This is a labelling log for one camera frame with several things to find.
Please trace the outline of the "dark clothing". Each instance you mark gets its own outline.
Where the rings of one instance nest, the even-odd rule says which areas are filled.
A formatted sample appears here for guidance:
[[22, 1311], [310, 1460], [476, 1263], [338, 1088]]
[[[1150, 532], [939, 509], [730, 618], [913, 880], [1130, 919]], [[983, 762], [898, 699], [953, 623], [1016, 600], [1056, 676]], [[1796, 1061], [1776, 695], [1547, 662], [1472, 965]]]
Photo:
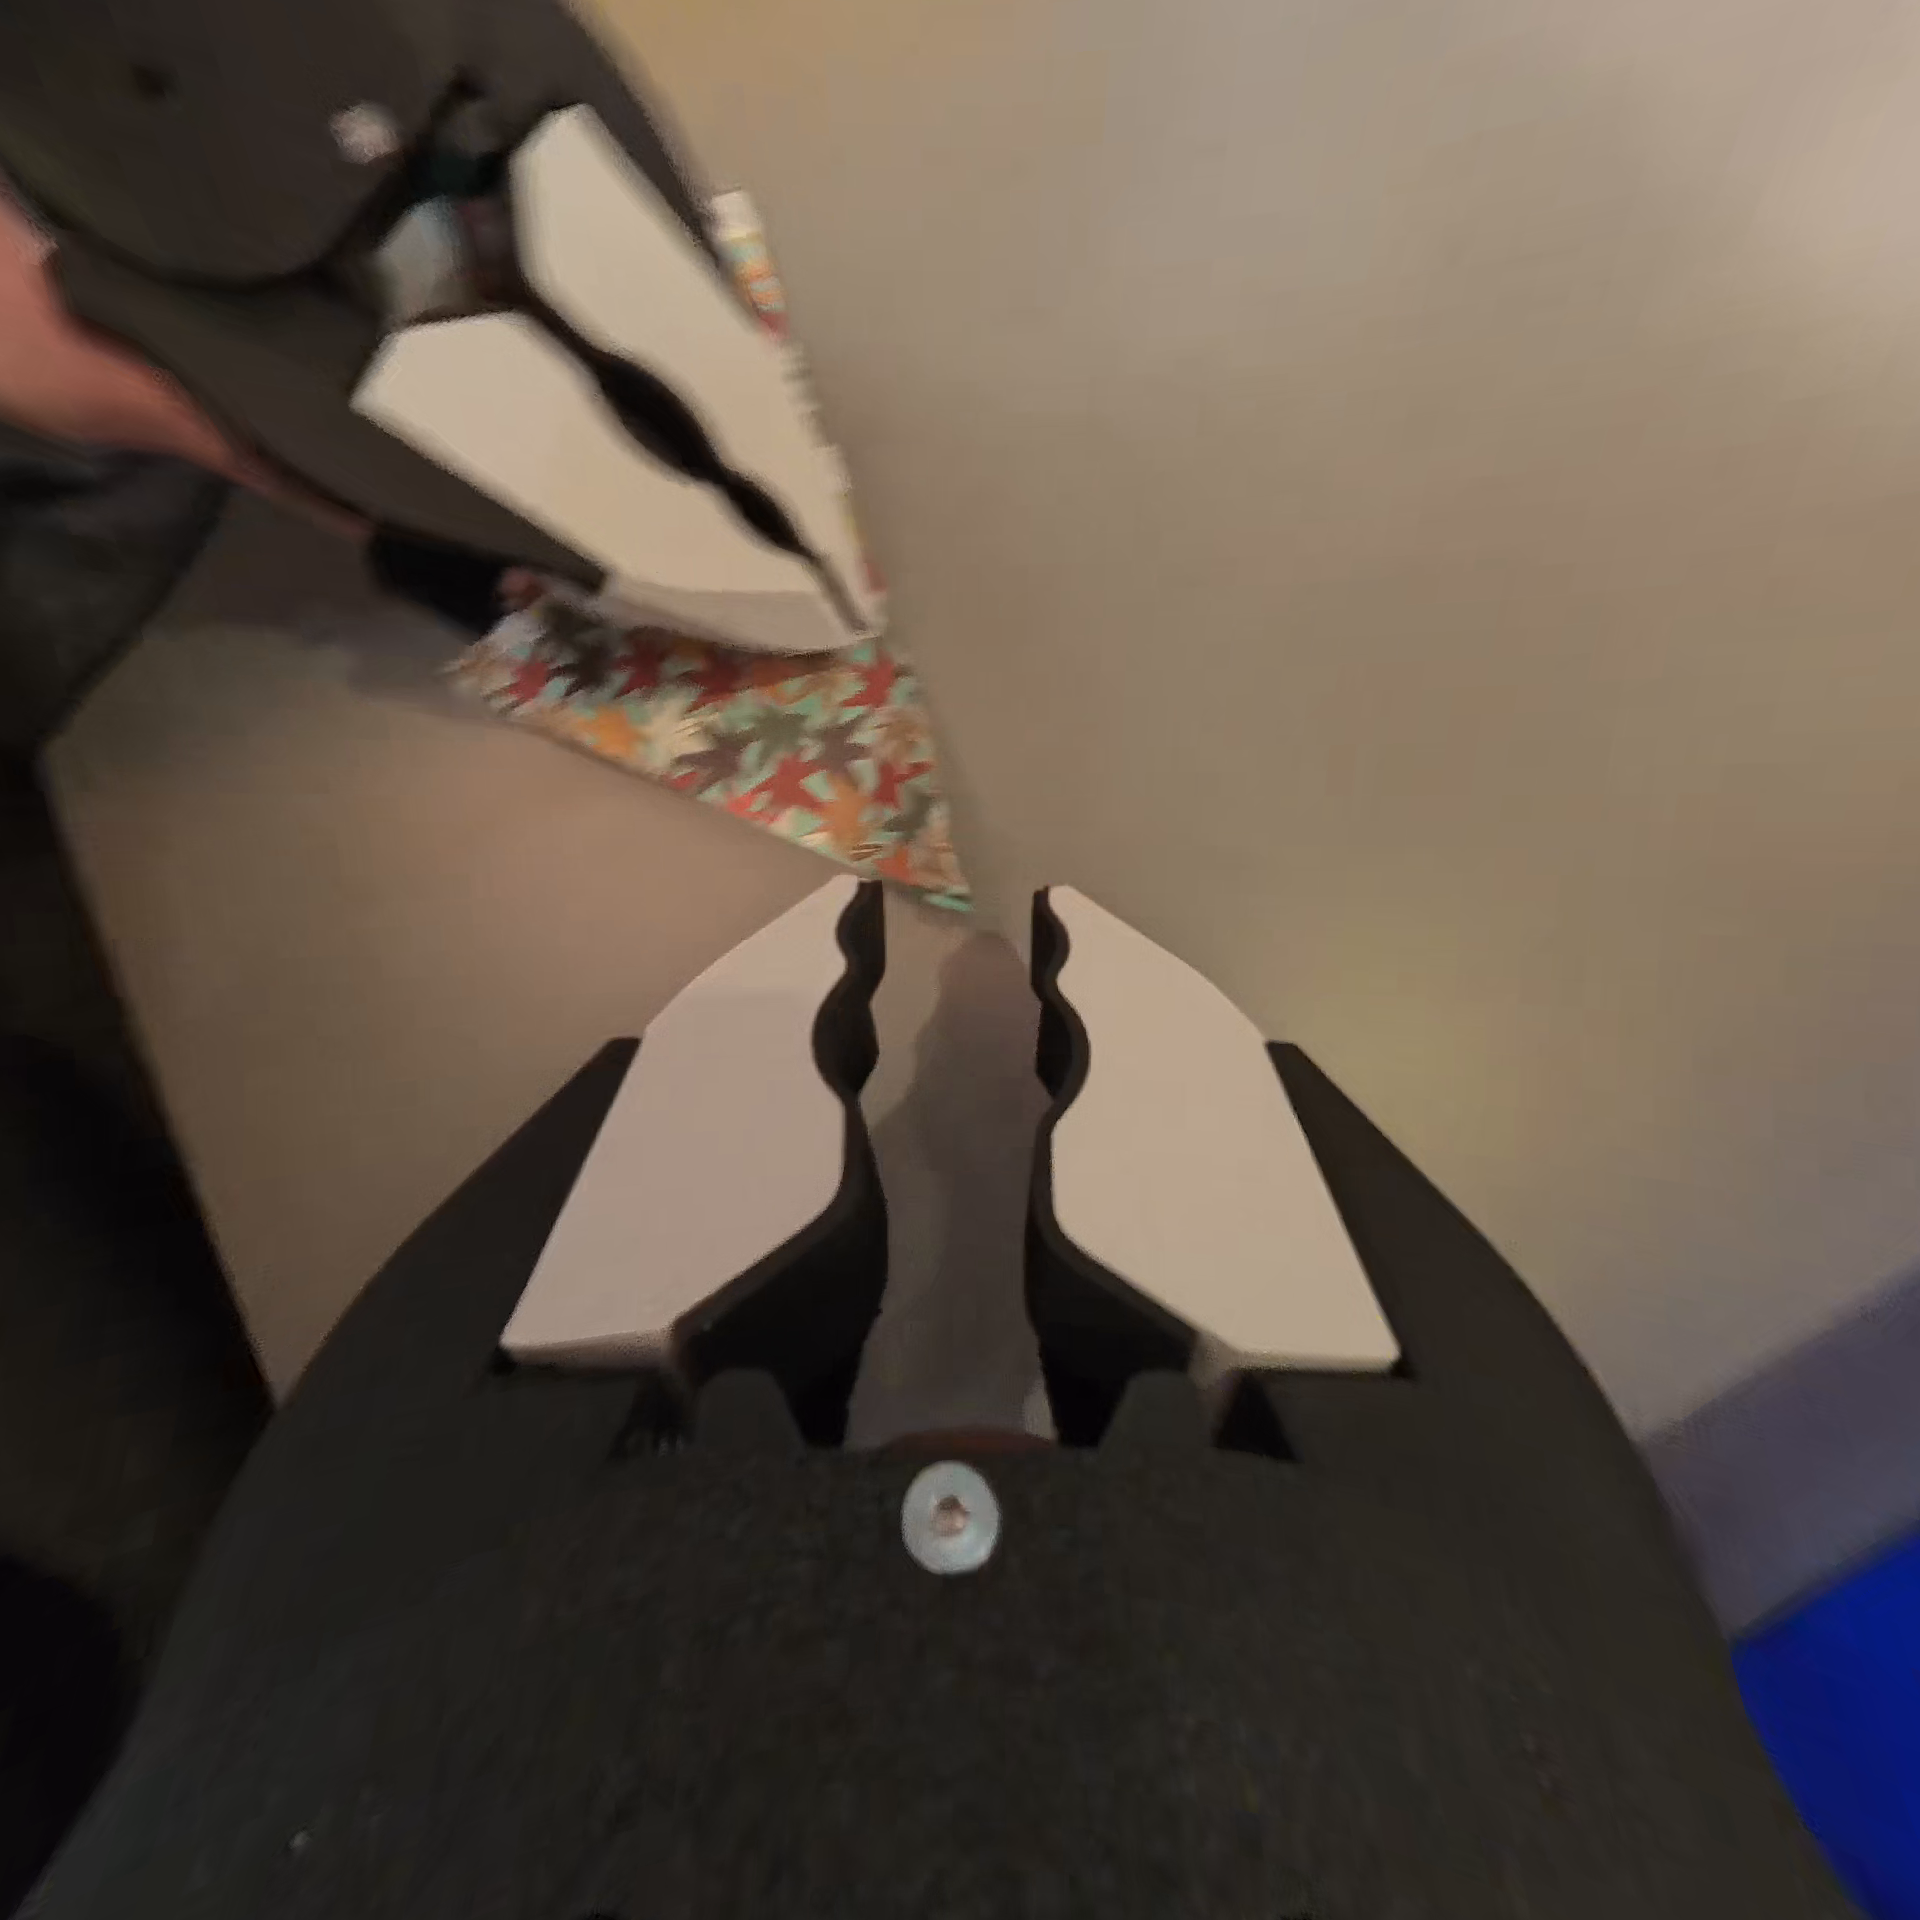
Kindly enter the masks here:
[[2, 428], [2, 755], [35, 757], [201, 552], [228, 485]]

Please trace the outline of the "person's left hand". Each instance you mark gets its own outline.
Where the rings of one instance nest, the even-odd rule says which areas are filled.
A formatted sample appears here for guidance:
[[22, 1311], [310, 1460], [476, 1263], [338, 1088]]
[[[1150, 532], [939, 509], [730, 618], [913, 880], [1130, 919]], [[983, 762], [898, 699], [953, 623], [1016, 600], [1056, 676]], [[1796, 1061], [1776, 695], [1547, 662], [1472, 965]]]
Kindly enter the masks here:
[[185, 390], [78, 322], [54, 277], [55, 244], [2, 194], [2, 419], [49, 442], [177, 459], [353, 542], [370, 525], [228, 443]]

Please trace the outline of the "blue plastic box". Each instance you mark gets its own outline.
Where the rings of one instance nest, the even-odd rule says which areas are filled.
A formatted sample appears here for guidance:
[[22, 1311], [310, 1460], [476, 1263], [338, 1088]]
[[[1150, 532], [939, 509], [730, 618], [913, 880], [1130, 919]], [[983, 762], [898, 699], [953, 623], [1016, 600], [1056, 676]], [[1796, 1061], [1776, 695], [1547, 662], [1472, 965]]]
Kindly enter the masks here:
[[1750, 1717], [1867, 1915], [1919, 1915], [1919, 1278], [1643, 1443]]

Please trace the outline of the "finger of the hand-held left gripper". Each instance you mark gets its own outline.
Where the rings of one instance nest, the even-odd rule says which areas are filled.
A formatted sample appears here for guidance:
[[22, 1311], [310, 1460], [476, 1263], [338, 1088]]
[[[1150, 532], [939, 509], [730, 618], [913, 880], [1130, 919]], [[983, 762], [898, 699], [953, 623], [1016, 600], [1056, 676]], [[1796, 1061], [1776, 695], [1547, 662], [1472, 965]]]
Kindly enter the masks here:
[[512, 155], [520, 272], [611, 396], [640, 403], [666, 464], [776, 552], [807, 565], [855, 634], [882, 600], [790, 341], [587, 107]]
[[866, 638], [816, 566], [646, 451], [532, 319], [408, 327], [376, 352], [353, 410], [595, 565], [607, 622], [756, 656], [841, 654]]

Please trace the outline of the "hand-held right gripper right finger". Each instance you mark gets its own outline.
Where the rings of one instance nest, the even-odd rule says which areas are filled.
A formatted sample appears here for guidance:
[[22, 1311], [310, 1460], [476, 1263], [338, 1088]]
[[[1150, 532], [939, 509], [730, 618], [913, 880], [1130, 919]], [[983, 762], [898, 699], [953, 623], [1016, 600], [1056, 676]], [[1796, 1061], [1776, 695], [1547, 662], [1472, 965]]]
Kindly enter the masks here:
[[1378, 1386], [1403, 1346], [1262, 1029], [1064, 882], [1031, 902], [1046, 1111], [1024, 1310], [1056, 1444], [1096, 1450], [1143, 1381], [1235, 1443], [1272, 1386]]

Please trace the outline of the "leaf-patterned origami paper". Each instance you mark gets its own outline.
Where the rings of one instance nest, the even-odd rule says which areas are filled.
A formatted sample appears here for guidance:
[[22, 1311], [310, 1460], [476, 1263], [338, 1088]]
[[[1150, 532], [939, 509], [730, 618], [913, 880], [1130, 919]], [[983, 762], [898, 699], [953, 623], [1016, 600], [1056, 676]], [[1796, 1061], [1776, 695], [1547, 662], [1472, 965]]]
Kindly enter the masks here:
[[975, 908], [923, 679], [887, 636], [828, 656], [761, 656], [587, 627], [544, 598], [508, 613], [442, 675], [518, 730], [931, 908]]

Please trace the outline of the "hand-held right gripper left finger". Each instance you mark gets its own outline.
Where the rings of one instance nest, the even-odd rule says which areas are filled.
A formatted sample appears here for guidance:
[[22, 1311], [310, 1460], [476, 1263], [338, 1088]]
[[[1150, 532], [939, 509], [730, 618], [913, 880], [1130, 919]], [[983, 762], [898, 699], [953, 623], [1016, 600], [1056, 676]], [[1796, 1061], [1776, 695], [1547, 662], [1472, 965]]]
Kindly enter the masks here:
[[881, 1315], [890, 1211], [862, 1111], [884, 893], [834, 877], [698, 973], [640, 1032], [500, 1330], [520, 1366], [731, 1372], [839, 1450]]

